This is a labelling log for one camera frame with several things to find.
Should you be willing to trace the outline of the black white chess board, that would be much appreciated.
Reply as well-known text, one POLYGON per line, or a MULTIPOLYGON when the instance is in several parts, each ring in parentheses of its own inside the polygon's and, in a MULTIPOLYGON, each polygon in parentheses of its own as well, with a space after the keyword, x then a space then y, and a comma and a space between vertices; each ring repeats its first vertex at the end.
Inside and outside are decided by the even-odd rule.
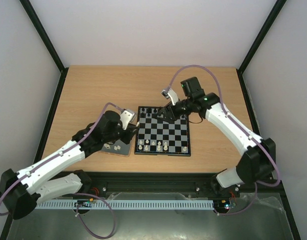
POLYGON ((136 155, 167 155, 167 156, 191 156, 190 125, 186 115, 180 117, 174 123, 168 123, 153 117, 158 112, 155 106, 139 106, 137 122, 139 130, 135 137, 134 153, 136 155), (139 141, 143 141, 142 150, 139 150, 139 141), (148 151, 144 150, 145 141, 149 140, 148 151), (161 141, 161 151, 157 151, 157 143, 161 141), (168 144, 168 151, 164 151, 164 142, 168 144))

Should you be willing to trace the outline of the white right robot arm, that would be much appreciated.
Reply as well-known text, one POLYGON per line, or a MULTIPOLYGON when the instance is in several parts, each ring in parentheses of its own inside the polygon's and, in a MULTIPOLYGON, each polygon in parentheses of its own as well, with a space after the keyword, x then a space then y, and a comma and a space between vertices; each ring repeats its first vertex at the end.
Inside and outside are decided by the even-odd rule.
POLYGON ((215 125, 241 156, 235 167, 212 177, 210 186, 215 195, 224 195, 234 185, 256 183, 274 170, 276 145, 272 139, 263 139, 248 129, 221 103, 217 94, 206 94, 196 77, 183 80, 181 87, 186 96, 183 100, 170 87, 161 92, 170 102, 158 110, 156 118, 174 123, 183 115, 197 113, 215 125))

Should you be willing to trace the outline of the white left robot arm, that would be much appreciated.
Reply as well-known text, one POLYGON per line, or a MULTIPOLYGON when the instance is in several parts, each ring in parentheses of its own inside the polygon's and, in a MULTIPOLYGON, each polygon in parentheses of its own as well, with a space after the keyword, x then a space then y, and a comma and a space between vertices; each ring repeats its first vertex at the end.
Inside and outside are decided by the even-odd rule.
POLYGON ((104 144, 122 141, 129 144, 139 129, 133 124, 136 114, 124 109, 121 113, 105 111, 96 122, 79 130, 60 149, 17 172, 7 169, 0 178, 0 204, 7 215, 19 220, 37 205, 68 194, 87 192, 91 180, 83 170, 54 179, 67 167, 100 151, 104 144))

